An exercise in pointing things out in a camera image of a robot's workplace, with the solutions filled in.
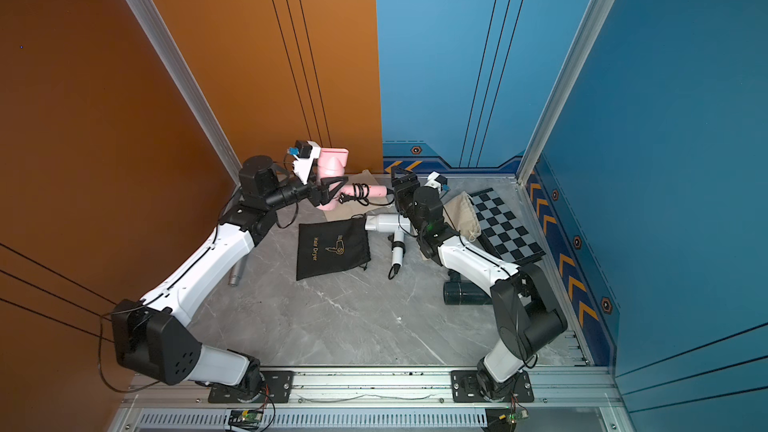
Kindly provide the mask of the beige cloth bag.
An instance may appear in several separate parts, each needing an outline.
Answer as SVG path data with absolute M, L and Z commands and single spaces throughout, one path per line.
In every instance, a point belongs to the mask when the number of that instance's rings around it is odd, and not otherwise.
M 353 187 L 353 192 L 362 189 L 363 191 L 367 190 L 368 194 L 373 197 L 384 197 L 387 195 L 388 187 L 384 183 L 379 182 L 369 170 L 363 170 L 361 173 L 349 175 L 348 179 L 348 185 L 365 184 L 365 187 L 362 188 Z
M 474 205 L 466 192 L 444 205 L 444 218 L 464 239 L 474 242 L 482 233 Z

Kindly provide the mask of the black white checkerboard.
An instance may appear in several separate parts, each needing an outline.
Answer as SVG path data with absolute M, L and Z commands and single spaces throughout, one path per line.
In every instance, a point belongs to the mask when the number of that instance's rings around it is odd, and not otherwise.
M 538 262 L 546 252 L 493 188 L 469 195 L 486 252 L 518 265 Z

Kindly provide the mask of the black mounting plate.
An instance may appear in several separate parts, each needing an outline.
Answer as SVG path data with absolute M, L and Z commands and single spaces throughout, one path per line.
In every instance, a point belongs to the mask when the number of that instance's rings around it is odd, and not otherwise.
M 481 370 L 453 370 L 449 376 L 456 403 L 515 401 L 527 404 L 535 401 L 533 386 L 525 370 L 504 382 L 496 382 L 488 372 Z
M 211 404 L 285 404 L 289 401 L 295 373 L 292 370 L 260 370 L 249 373 L 236 386 L 213 384 Z

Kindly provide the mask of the silver grey hair tool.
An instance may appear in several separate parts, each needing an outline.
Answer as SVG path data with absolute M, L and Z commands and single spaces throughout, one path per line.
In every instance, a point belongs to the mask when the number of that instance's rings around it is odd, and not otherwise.
M 245 255 L 241 257 L 230 270 L 228 284 L 231 287 L 237 287 L 239 285 L 243 274 L 247 269 L 247 262 L 248 256 Z

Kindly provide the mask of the green circuit board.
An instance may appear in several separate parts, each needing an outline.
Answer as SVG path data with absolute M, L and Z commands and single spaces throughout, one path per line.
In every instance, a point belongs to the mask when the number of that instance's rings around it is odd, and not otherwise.
M 529 418 L 526 408 L 486 408 L 485 432 L 515 432 L 517 426 Z
M 228 431 L 258 431 L 264 419 L 264 411 L 260 409 L 237 409 L 229 413 L 227 419 Z

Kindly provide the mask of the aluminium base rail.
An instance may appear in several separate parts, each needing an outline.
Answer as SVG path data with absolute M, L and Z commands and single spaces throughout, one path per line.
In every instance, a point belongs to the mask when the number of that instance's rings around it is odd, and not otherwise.
M 449 373 L 459 366 L 268 367 L 295 373 L 285 404 L 211 404 L 192 382 L 153 385 L 138 377 L 110 424 L 112 431 L 228 431 L 232 410 L 264 411 L 258 431 L 484 431 L 486 408 L 526 408 L 516 431 L 630 431 L 633 426 L 602 367 L 525 370 L 533 403 L 453 401 Z

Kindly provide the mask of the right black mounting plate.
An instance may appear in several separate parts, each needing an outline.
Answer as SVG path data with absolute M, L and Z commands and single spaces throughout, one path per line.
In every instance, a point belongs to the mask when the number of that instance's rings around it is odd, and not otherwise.
M 456 403 L 515 401 L 527 404 L 535 401 L 533 386 L 525 370 L 504 382 L 496 382 L 488 372 L 481 370 L 453 370 L 449 376 Z

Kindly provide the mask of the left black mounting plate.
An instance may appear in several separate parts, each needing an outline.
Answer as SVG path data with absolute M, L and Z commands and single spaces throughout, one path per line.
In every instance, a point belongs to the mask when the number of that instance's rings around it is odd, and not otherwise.
M 295 373 L 292 370 L 260 370 L 249 373 L 236 386 L 213 384 L 211 404 L 285 404 L 289 401 Z

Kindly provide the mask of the right green circuit board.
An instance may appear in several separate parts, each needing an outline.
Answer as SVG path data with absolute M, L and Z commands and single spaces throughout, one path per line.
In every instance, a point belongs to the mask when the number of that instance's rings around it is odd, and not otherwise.
M 517 426 L 529 418 L 526 408 L 486 408 L 485 432 L 515 432 Z

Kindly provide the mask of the black drawstring dryer bag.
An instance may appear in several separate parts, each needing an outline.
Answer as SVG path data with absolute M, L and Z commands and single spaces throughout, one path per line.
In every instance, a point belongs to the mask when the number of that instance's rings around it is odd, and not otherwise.
M 366 218 L 300 224 L 296 280 L 366 267 L 371 260 Z

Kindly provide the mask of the pink hair dryer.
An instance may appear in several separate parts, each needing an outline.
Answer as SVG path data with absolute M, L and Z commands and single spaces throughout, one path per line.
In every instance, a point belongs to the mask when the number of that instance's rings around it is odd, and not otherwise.
M 382 185 L 369 185 L 351 182 L 345 174 L 349 151 L 343 148 L 322 148 L 317 159 L 317 179 L 321 185 L 328 186 L 328 200 L 319 206 L 320 210 L 330 211 L 346 202 L 370 205 L 371 199 L 385 199 L 388 189 Z

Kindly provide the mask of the white hair dryer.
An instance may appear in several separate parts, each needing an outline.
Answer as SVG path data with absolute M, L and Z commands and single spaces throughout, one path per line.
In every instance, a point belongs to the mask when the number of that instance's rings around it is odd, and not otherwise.
M 388 234 L 391 237 L 392 261 L 388 279 L 393 280 L 403 265 L 405 237 L 413 237 L 410 220 L 400 214 L 372 215 L 366 218 L 365 230 Z

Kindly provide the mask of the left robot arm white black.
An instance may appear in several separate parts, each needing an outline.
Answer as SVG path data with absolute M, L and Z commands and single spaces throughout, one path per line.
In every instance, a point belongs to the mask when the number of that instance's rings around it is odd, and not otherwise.
M 166 385 L 223 389 L 242 401 L 262 394 L 257 358 L 207 346 L 187 326 L 219 281 L 267 237 L 279 210 L 304 200 L 324 206 L 346 184 L 347 150 L 322 148 L 307 157 L 291 151 L 293 170 L 284 179 L 270 157 L 247 159 L 210 237 L 140 300 L 115 306 L 109 317 L 120 366 Z

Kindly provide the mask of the dark green hair dryer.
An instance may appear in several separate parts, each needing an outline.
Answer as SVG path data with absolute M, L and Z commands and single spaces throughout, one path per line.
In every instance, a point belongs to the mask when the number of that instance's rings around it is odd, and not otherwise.
M 491 305 L 491 297 L 475 283 L 465 279 L 459 272 L 448 271 L 448 280 L 443 284 L 445 305 Z

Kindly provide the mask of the beige cloth bag rear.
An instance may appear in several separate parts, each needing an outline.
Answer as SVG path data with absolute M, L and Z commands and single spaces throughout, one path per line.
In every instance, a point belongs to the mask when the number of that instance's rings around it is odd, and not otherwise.
M 365 184 L 365 187 L 362 188 L 353 187 L 353 192 L 362 189 L 363 191 L 367 190 L 368 194 L 373 197 L 384 197 L 387 195 L 388 187 L 384 183 L 379 182 L 369 170 L 363 170 L 361 173 L 349 175 L 348 179 L 348 185 Z

